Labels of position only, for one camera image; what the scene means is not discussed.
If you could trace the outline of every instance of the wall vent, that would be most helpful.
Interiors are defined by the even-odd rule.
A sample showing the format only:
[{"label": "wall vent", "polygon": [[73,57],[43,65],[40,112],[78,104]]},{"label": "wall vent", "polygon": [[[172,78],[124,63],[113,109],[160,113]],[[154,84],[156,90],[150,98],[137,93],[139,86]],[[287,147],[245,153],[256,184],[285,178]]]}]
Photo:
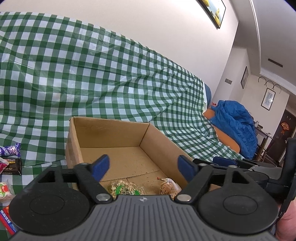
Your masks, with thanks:
[{"label": "wall vent", "polygon": [[280,64],[280,63],[278,63],[278,62],[275,62],[274,60],[272,60],[272,59],[268,59],[268,61],[270,61],[270,62],[272,62],[272,63],[274,63],[274,64],[276,64],[276,65],[278,65],[278,66],[280,66],[280,67],[283,67],[283,65],[282,64]]}]

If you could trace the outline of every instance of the green and white plaid cloth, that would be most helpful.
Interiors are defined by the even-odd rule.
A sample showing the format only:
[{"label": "green and white plaid cloth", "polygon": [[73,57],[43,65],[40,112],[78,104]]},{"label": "green and white plaid cloth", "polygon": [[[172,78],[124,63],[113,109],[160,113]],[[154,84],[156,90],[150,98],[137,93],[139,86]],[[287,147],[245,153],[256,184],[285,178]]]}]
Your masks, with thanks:
[{"label": "green and white plaid cloth", "polygon": [[2,180],[16,192],[48,162],[65,164],[71,116],[151,122],[193,158],[241,158],[203,117],[203,82],[122,35],[56,15],[1,12],[0,58],[0,146],[22,143],[25,166]]}]

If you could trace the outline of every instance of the snack bag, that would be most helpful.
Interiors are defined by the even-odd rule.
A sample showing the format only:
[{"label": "snack bag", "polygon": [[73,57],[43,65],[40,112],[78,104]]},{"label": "snack bag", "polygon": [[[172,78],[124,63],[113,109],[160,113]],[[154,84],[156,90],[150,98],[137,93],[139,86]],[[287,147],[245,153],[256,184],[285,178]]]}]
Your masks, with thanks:
[{"label": "snack bag", "polygon": [[15,197],[12,186],[6,182],[0,182],[0,203],[8,202]]},{"label": "snack bag", "polygon": [[20,143],[16,143],[14,146],[0,147],[0,156],[12,156],[17,155],[20,157]]},{"label": "snack bag", "polygon": [[157,178],[157,180],[163,181],[159,190],[159,194],[170,195],[172,200],[174,200],[175,196],[182,190],[180,186],[170,178]]},{"label": "snack bag", "polygon": [[9,216],[9,206],[3,208],[0,211],[0,221],[3,223],[4,227],[8,230],[11,235],[14,235],[17,231],[15,226],[12,224]]},{"label": "snack bag", "polygon": [[9,162],[0,157],[0,174],[4,171],[5,168],[7,168],[8,165]]},{"label": "snack bag", "polygon": [[9,157],[4,157],[3,159],[8,162],[8,166],[5,167],[2,174],[4,174],[4,175],[21,175],[22,174],[22,159],[21,158],[15,158],[13,156],[9,156]]},{"label": "snack bag", "polygon": [[144,188],[134,183],[128,183],[122,180],[111,181],[107,187],[108,192],[115,199],[117,195],[144,195]]}]

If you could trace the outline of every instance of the purple candy wrapper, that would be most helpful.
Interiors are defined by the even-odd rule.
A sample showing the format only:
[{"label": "purple candy wrapper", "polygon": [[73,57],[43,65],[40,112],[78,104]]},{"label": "purple candy wrapper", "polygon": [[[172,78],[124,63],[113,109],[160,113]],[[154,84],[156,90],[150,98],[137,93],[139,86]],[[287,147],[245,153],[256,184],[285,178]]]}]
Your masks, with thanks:
[{"label": "purple candy wrapper", "polygon": [[17,155],[20,157],[20,143],[16,143],[14,146],[0,147],[0,156],[12,156]]}]

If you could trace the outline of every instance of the wooden door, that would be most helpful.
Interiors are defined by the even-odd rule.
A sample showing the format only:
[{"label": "wooden door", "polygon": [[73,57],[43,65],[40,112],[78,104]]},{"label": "wooden door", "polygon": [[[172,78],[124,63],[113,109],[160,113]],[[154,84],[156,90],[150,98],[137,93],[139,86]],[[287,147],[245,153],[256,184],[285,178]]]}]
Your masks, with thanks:
[{"label": "wooden door", "polygon": [[281,158],[286,149],[287,138],[293,135],[295,127],[296,117],[289,111],[285,110],[274,134],[274,138],[271,140],[267,148],[267,155],[274,161],[278,162]]}]

